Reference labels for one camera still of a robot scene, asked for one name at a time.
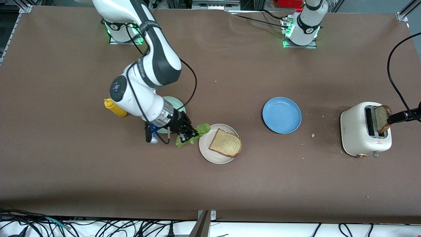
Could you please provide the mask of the green lettuce leaf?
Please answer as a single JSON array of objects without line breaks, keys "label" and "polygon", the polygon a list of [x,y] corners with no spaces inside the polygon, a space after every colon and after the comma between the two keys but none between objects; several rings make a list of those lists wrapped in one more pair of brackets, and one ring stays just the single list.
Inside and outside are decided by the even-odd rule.
[{"label": "green lettuce leaf", "polygon": [[196,126],[195,130],[197,131],[196,132],[196,136],[195,137],[192,137],[191,139],[189,139],[186,142],[182,142],[181,141],[181,136],[178,135],[177,138],[176,138],[176,141],[175,141],[176,146],[177,147],[182,147],[182,146],[184,146],[186,144],[190,144],[190,145],[194,144],[203,135],[205,135],[206,133],[208,133],[211,130],[211,127],[210,127],[210,125],[208,123],[203,123],[203,124],[200,124],[200,125]]}]

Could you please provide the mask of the aluminium frame profile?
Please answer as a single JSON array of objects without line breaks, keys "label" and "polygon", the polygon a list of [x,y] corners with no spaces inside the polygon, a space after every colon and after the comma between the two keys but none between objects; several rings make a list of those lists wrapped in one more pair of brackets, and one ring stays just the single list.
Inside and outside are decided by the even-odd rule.
[{"label": "aluminium frame profile", "polygon": [[421,6],[421,0],[410,0],[410,2],[399,12],[396,13],[396,18],[398,22],[408,22],[408,16],[412,13],[418,6]]}]

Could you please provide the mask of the grey power strip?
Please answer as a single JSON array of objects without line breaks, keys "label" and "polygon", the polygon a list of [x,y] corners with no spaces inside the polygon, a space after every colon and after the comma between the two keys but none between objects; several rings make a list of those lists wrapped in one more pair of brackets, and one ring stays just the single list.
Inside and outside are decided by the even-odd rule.
[{"label": "grey power strip", "polygon": [[240,0],[192,0],[191,9],[240,11]]}]

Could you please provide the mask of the white toaster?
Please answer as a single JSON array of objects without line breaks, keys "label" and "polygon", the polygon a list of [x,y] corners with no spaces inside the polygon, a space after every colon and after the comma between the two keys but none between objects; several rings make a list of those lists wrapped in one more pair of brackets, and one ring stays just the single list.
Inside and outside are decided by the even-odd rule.
[{"label": "white toaster", "polygon": [[378,157],[380,152],[391,148],[391,129],[384,133],[377,130],[375,109],[380,106],[382,104],[376,102],[362,102],[341,114],[341,140],[347,154]]}]

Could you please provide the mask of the grey metal bracket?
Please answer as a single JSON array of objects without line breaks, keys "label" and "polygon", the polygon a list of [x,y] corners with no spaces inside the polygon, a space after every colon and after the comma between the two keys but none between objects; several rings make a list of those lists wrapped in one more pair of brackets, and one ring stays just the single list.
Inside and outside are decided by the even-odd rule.
[{"label": "grey metal bracket", "polygon": [[216,220],[216,210],[199,210],[198,219],[188,237],[209,237],[211,221]]}]

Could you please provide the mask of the beige plate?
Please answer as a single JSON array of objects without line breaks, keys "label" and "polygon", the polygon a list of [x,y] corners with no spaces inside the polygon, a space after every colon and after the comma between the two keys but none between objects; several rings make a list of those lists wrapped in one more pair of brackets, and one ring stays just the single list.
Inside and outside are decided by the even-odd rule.
[{"label": "beige plate", "polygon": [[229,163],[234,157],[228,157],[209,149],[218,129],[231,133],[237,137],[239,137],[239,135],[232,127],[223,123],[215,123],[210,126],[210,131],[199,139],[199,149],[203,157],[209,162],[219,165]]}]

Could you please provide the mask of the aluminium table frame rail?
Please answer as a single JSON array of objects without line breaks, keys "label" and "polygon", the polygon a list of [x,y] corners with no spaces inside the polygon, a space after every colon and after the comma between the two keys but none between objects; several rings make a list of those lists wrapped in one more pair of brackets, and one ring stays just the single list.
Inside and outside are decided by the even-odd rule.
[{"label": "aluminium table frame rail", "polygon": [[37,5],[37,1],[0,0],[0,65],[6,56],[21,15],[30,12],[33,5]]}]

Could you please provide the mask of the mint green plate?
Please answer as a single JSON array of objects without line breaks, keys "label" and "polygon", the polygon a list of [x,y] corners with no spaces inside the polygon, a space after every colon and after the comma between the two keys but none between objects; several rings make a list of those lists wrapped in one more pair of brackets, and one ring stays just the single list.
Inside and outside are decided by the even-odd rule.
[{"label": "mint green plate", "polygon": [[[178,109],[179,112],[183,111],[183,112],[186,113],[186,108],[185,107],[182,108],[183,103],[179,99],[177,99],[175,97],[172,97],[172,96],[164,96],[163,99],[165,99],[171,105],[173,105],[173,107],[175,109]],[[157,130],[157,132],[158,133],[161,133],[161,134],[166,134],[167,133],[167,129],[161,128],[161,129]]]}]

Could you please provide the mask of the brown bread slice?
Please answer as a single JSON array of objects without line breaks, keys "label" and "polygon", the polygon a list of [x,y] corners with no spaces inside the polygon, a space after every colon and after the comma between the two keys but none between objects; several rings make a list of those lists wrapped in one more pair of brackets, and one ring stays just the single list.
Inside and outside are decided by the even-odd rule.
[{"label": "brown bread slice", "polygon": [[242,149],[242,140],[232,133],[218,129],[212,140],[209,150],[221,155],[235,158]]},{"label": "brown bread slice", "polygon": [[381,105],[375,108],[376,125],[379,134],[385,133],[390,128],[387,120],[391,115],[391,108],[387,105]]}]

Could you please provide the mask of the red box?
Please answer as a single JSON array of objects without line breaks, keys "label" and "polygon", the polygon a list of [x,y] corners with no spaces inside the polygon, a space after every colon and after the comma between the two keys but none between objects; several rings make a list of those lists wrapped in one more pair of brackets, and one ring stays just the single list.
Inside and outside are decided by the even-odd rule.
[{"label": "red box", "polygon": [[300,9],[305,0],[271,0],[271,5],[285,9]]}]

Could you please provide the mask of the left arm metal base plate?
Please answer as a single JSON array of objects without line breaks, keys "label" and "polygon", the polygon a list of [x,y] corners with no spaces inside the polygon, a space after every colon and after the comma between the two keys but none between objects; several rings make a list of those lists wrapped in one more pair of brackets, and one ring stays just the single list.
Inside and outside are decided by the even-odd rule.
[{"label": "left arm metal base plate", "polygon": [[295,26],[294,20],[295,19],[292,18],[292,15],[288,15],[280,20],[281,26],[284,26],[282,29],[283,47],[305,49],[317,48],[316,37],[320,27],[317,27],[317,29],[311,34],[305,34],[301,28]]}]

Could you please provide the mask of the blue plate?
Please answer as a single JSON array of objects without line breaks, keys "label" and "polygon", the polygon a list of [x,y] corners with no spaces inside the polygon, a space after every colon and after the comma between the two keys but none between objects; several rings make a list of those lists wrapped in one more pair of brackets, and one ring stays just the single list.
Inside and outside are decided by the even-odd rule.
[{"label": "blue plate", "polygon": [[274,97],[263,106],[262,119],[275,133],[289,134],[301,125],[302,114],[299,106],[286,97]]}]

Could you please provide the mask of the yellow squeeze bottle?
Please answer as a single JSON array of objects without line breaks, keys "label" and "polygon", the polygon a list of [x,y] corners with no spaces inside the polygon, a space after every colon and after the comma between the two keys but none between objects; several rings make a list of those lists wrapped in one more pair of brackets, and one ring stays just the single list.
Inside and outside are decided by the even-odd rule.
[{"label": "yellow squeeze bottle", "polygon": [[116,114],[118,117],[126,117],[127,112],[123,110],[121,107],[119,107],[111,98],[104,99],[104,106],[114,114]]}]

